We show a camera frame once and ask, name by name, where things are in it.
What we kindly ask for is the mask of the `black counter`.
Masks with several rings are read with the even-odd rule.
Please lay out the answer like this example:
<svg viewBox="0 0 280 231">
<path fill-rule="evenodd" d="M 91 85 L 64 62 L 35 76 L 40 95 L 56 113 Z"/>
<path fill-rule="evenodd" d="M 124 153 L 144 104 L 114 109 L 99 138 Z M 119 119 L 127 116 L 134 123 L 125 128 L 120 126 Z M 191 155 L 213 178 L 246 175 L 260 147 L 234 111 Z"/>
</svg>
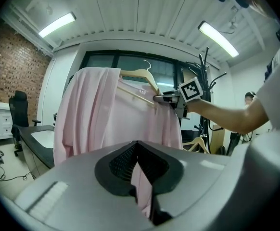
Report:
<svg viewBox="0 0 280 231">
<path fill-rule="evenodd" d="M 54 167 L 53 149 L 43 147 L 31 135 L 44 130 L 54 131 L 54 126 L 44 125 L 20 129 L 22 147 L 24 151 L 27 151 L 25 162 L 33 179 L 37 179 Z"/>
</svg>

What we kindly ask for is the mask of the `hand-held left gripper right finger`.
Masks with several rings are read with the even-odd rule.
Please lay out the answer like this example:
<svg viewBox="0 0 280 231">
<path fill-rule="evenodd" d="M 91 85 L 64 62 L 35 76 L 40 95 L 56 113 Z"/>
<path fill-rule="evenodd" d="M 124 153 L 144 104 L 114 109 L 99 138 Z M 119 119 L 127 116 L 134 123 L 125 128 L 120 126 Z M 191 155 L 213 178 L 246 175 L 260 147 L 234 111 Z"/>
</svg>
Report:
<svg viewBox="0 0 280 231">
<path fill-rule="evenodd" d="M 202 198 L 229 158 L 139 141 L 138 161 L 152 187 L 142 213 L 159 225 L 180 216 Z"/>
</svg>

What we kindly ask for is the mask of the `wooden hanger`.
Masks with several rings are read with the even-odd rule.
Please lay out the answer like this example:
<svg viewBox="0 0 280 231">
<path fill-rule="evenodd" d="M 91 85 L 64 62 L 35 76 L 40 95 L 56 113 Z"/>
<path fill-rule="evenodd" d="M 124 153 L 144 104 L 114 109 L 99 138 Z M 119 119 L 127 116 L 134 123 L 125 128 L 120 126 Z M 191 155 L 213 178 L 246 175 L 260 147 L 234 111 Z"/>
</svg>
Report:
<svg viewBox="0 0 280 231">
<path fill-rule="evenodd" d="M 210 154 L 203 140 L 203 135 L 194 138 L 190 142 L 185 142 L 182 145 L 185 151 L 195 152 L 195 153 L 203 152 L 204 154 Z"/>
<path fill-rule="evenodd" d="M 152 67 L 151 63 L 147 60 L 144 60 L 145 62 L 147 62 L 149 64 L 149 68 L 147 69 L 138 69 L 138 70 L 134 70 L 134 71 L 127 71 L 127 70 L 121 70 L 120 71 L 120 76 L 122 77 L 135 77 L 135 78 L 142 78 L 142 79 L 145 79 L 148 84 L 151 86 L 152 90 L 158 95 L 160 94 L 160 90 L 152 76 L 152 74 L 149 72 L 149 69 Z M 128 93 L 130 94 L 131 96 L 135 97 L 135 98 L 138 98 L 144 102 L 146 102 L 149 106 L 151 107 L 154 107 L 154 103 L 135 94 L 135 93 L 132 93 L 124 88 L 121 88 L 119 86 L 117 86 L 117 89 L 125 92 L 125 93 Z"/>
</svg>

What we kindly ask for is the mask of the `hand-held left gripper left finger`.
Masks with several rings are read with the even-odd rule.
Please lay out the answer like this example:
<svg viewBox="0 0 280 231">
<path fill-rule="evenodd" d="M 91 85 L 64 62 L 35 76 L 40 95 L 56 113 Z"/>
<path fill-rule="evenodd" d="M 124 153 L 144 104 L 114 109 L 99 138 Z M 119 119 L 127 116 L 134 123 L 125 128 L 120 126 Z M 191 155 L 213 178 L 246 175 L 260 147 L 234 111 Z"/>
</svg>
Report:
<svg viewBox="0 0 280 231">
<path fill-rule="evenodd" d="M 97 161 L 123 144 L 74 156 L 38 177 L 14 201 L 29 231 L 145 231 L 153 224 L 134 197 L 115 196 L 96 180 Z"/>
</svg>

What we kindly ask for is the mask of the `long ceiling light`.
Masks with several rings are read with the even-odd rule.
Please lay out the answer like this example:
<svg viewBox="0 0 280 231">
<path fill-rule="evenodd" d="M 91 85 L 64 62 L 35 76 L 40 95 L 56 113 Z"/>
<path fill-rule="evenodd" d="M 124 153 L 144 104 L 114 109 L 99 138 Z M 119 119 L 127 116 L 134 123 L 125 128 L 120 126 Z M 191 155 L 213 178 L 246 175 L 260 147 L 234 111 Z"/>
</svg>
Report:
<svg viewBox="0 0 280 231">
<path fill-rule="evenodd" d="M 218 44 L 223 50 L 225 50 L 232 58 L 239 55 L 238 51 L 234 48 L 234 46 L 215 28 L 213 28 L 206 21 L 202 21 L 198 30 L 213 40 L 216 44 Z"/>
<path fill-rule="evenodd" d="M 53 21 L 49 25 L 47 25 L 45 28 L 43 28 L 38 35 L 42 38 L 45 38 L 55 30 L 72 23 L 76 20 L 76 16 L 74 15 L 73 12 L 70 12 L 68 14 L 65 14 L 64 16 L 58 18 L 57 20 Z"/>
</svg>

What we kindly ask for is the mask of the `person's right forearm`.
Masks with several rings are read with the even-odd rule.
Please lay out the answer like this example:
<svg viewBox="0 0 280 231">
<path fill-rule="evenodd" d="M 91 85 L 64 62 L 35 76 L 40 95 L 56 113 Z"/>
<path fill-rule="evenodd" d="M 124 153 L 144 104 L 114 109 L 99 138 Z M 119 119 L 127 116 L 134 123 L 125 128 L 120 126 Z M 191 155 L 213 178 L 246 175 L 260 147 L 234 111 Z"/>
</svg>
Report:
<svg viewBox="0 0 280 231">
<path fill-rule="evenodd" d="M 239 134 L 248 134 L 269 121 L 258 98 L 243 109 L 224 108 L 201 99 L 188 102 L 187 109 Z"/>
</svg>

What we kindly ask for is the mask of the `black floor equipment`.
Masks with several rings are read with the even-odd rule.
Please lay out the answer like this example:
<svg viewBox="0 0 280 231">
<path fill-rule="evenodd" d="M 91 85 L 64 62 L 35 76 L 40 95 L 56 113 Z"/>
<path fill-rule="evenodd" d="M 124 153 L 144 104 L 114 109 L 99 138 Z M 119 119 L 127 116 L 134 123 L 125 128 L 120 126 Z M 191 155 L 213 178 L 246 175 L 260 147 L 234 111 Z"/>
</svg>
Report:
<svg viewBox="0 0 280 231">
<path fill-rule="evenodd" d="M 249 143 L 252 140 L 253 132 L 250 132 L 245 135 L 232 132 L 230 135 L 230 142 L 226 152 L 226 155 L 231 156 L 234 148 L 239 144 Z"/>
</svg>

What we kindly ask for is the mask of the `black-framed glass partition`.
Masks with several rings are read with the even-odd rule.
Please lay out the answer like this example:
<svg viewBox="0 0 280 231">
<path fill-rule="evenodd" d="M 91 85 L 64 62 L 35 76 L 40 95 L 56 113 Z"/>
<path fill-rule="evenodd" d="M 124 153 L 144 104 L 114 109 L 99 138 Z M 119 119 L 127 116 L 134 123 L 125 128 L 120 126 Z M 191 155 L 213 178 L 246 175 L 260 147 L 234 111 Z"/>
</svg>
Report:
<svg viewBox="0 0 280 231">
<path fill-rule="evenodd" d="M 182 64 L 178 60 L 136 51 L 88 51 L 80 64 L 85 67 L 120 68 L 126 71 L 149 71 L 161 92 L 177 89 L 184 82 Z"/>
</svg>

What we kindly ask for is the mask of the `pink shirt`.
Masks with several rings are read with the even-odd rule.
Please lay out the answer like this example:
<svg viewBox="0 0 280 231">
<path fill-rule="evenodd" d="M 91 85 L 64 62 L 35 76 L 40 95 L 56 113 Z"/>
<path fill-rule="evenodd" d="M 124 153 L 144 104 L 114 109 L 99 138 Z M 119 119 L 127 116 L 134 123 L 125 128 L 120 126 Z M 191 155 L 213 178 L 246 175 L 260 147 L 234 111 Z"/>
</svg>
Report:
<svg viewBox="0 0 280 231">
<path fill-rule="evenodd" d="M 177 115 L 169 104 L 154 103 L 153 96 L 149 86 L 123 80 L 117 68 L 79 70 L 68 84 L 56 117 L 54 164 L 132 141 L 182 149 Z"/>
</svg>

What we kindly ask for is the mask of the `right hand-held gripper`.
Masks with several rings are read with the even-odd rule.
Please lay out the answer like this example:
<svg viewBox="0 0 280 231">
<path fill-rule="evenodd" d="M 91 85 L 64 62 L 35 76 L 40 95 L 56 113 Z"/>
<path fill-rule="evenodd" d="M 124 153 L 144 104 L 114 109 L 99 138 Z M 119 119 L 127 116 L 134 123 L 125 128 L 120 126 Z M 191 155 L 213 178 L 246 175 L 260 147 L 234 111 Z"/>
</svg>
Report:
<svg viewBox="0 0 280 231">
<path fill-rule="evenodd" d="M 202 88 L 197 77 L 194 77 L 178 86 L 176 91 L 166 91 L 156 95 L 153 100 L 157 103 L 172 103 L 177 117 L 187 118 L 187 103 L 199 99 L 202 96 Z"/>
</svg>

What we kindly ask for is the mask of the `person's navy shirt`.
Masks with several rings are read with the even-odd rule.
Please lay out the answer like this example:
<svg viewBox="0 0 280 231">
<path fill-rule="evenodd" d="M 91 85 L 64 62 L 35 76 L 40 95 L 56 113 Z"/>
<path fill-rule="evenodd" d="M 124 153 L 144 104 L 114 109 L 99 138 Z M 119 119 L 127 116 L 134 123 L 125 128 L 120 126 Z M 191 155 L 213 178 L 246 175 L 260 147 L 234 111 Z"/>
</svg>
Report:
<svg viewBox="0 0 280 231">
<path fill-rule="evenodd" d="M 280 29 L 276 32 L 277 39 L 280 43 Z M 272 58 L 270 63 L 267 65 L 267 70 L 265 72 L 265 80 L 269 78 L 269 76 L 276 70 L 277 66 L 280 64 L 280 48 L 277 50 L 277 53 Z"/>
</svg>

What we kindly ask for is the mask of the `wooden wall panel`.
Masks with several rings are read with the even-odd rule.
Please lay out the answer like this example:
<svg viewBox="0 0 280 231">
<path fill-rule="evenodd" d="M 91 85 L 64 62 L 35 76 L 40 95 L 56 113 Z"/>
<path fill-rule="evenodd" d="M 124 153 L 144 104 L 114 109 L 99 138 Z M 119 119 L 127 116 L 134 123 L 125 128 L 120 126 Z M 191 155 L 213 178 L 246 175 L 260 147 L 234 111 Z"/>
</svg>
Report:
<svg viewBox="0 0 280 231">
<path fill-rule="evenodd" d="M 210 142 L 210 151 L 212 154 L 216 154 L 218 149 L 223 146 L 224 137 L 225 130 L 219 125 L 214 124 Z"/>
</svg>

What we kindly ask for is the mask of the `black coat rack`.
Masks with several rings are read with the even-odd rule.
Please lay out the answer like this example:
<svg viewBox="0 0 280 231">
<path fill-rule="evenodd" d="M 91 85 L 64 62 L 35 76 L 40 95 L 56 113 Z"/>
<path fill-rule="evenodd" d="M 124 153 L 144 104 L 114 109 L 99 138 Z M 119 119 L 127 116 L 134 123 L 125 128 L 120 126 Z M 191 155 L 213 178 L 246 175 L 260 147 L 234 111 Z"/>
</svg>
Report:
<svg viewBox="0 0 280 231">
<path fill-rule="evenodd" d="M 203 95 L 201 97 L 202 100 L 211 102 L 211 89 L 216 84 L 216 80 L 225 76 L 227 73 L 223 73 L 220 76 L 216 77 L 211 81 L 211 83 L 208 82 L 208 75 L 207 75 L 207 66 L 206 66 L 206 58 L 208 56 L 209 47 L 206 47 L 205 56 L 202 57 L 201 54 L 199 54 L 200 59 L 200 65 L 196 63 L 189 63 L 194 68 L 199 70 L 199 74 L 197 76 L 199 83 L 201 85 L 201 88 L 203 90 Z M 207 151 L 211 154 L 215 154 L 217 151 L 219 151 L 219 148 L 222 147 L 222 143 L 224 140 L 224 128 L 217 126 L 216 128 L 211 128 L 211 121 L 203 116 L 200 116 L 200 124 L 199 126 L 194 126 L 196 129 L 200 131 L 200 135 L 202 136 L 202 139 L 205 140 Z M 216 149 L 213 149 L 211 151 L 211 145 L 210 145 L 210 135 L 209 132 L 212 132 L 213 135 L 218 135 L 221 138 L 221 144 L 216 146 Z"/>
</svg>

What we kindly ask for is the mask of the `black office chair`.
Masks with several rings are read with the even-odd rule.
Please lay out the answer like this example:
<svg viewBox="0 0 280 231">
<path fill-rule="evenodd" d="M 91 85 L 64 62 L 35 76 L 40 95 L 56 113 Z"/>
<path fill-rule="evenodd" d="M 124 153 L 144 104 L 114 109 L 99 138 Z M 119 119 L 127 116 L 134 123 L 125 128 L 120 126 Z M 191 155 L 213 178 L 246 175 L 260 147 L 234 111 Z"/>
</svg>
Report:
<svg viewBox="0 0 280 231">
<path fill-rule="evenodd" d="M 23 91 L 16 90 L 14 96 L 9 98 L 9 109 L 13 122 L 11 133 L 15 145 L 14 154 L 18 157 L 22 152 L 25 158 L 27 151 L 24 151 L 22 147 L 20 129 L 29 127 L 27 94 Z"/>
</svg>

